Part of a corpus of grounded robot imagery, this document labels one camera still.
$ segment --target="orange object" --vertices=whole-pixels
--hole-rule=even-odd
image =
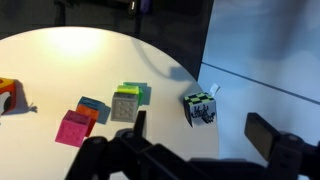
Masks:
[[[0,115],[16,106],[16,85],[13,79],[0,77]]]
[[[91,131],[93,129],[93,126],[94,126],[94,124],[96,123],[96,121],[97,121],[97,119],[99,117],[99,111],[95,110],[95,109],[92,109],[92,108],[89,108],[87,106],[84,106],[82,104],[79,104],[77,106],[76,112],[78,112],[80,114],[83,114],[83,115],[86,115],[86,116],[91,118],[88,130],[87,130],[86,135],[85,135],[86,137],[90,136]]]

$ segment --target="dark background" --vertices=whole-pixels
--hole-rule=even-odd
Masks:
[[[78,3],[66,8],[66,26],[136,35],[135,21],[125,4],[110,0]],[[142,17],[138,38],[170,55],[198,79],[212,6],[213,0],[153,0],[152,11]],[[55,26],[56,10],[53,0],[1,0],[0,39]]]

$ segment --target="patterned cube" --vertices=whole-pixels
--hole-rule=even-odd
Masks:
[[[115,92],[112,98],[111,120],[134,122],[138,110],[138,95]]]
[[[130,83],[123,83],[123,85],[118,86],[117,92],[138,95],[138,104],[139,106],[142,105],[143,89],[141,87],[130,85]]]
[[[216,115],[216,101],[207,93],[186,96],[183,100],[185,116],[192,127],[192,121],[202,119],[211,123]]]
[[[69,110],[60,124],[55,141],[80,147],[89,123],[90,117]]]
[[[0,77],[0,115],[12,110],[16,105],[16,86],[12,79]]]
[[[96,109],[89,108],[83,104],[79,104],[77,106],[76,112],[90,117],[89,127],[88,127],[88,130],[85,135],[86,137],[89,137],[91,134],[91,131],[92,131],[92,129],[93,129],[98,117],[99,117],[99,111]]]

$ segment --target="gray cube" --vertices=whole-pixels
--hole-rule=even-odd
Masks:
[[[115,92],[112,98],[111,120],[135,122],[138,110],[138,95]]]

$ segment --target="black and white cube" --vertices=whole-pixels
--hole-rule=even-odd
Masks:
[[[192,126],[192,121],[203,120],[205,123],[216,119],[216,101],[208,93],[198,93],[183,99],[185,116]]]

